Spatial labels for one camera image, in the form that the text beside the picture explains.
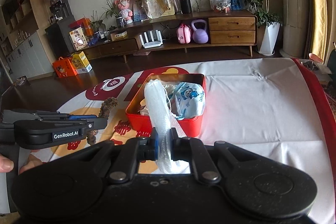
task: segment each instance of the dark brown floor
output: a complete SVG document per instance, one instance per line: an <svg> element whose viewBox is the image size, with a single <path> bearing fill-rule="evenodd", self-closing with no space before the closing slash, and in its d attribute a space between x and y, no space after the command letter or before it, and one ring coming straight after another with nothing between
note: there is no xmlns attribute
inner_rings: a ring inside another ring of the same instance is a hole
<svg viewBox="0 0 336 224"><path fill-rule="evenodd" d="M253 58L264 56L254 50ZM56 111L77 94L111 77L163 66L231 59L251 59L249 47L191 48L187 54L183 50L158 51L148 56L129 55L127 63L118 56L91 60L93 70L89 73L61 79L47 77L31 81L31 86L8 90L3 95L1 107Z"/></svg>

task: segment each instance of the kettlebell handle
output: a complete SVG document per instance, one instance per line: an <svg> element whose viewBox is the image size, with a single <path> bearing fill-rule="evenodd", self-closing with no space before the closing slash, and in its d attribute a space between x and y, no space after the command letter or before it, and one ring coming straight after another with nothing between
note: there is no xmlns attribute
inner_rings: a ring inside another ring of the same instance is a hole
<svg viewBox="0 0 336 224"><path fill-rule="evenodd" d="M196 31L196 27L194 26L194 23L202 22L204 23L205 27L204 30L207 31L208 28L208 23L204 19L195 19L191 22L191 27L193 28L194 31Z"/></svg>

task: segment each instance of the black speaker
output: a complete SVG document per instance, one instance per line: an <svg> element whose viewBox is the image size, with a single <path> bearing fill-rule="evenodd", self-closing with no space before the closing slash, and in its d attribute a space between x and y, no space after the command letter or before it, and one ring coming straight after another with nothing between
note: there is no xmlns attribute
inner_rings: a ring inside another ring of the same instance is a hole
<svg viewBox="0 0 336 224"><path fill-rule="evenodd" d="M190 14L193 11L190 0L180 0L180 5L182 14Z"/></svg>

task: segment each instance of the white router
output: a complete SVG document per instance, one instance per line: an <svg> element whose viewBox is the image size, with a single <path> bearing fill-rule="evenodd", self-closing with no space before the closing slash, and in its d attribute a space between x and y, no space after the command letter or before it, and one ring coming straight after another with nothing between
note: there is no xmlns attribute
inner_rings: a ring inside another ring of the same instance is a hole
<svg viewBox="0 0 336 224"><path fill-rule="evenodd" d="M151 36L151 41L148 40L147 32L143 33L144 37L142 37L142 34L140 34L140 40L141 40L141 44L143 48L159 47L163 44L161 31L155 30L157 40L154 40L153 32L154 30L149 31L149 35Z"/></svg>

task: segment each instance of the pink plush toy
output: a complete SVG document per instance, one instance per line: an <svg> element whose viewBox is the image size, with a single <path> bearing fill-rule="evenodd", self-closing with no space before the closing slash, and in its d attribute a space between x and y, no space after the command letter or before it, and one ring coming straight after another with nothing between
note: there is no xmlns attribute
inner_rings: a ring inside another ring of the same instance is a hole
<svg viewBox="0 0 336 224"><path fill-rule="evenodd" d="M131 16L133 16L133 12L129 9L130 0L115 0L114 4L118 6L120 10L119 15L125 19L126 23L132 23Z"/></svg>

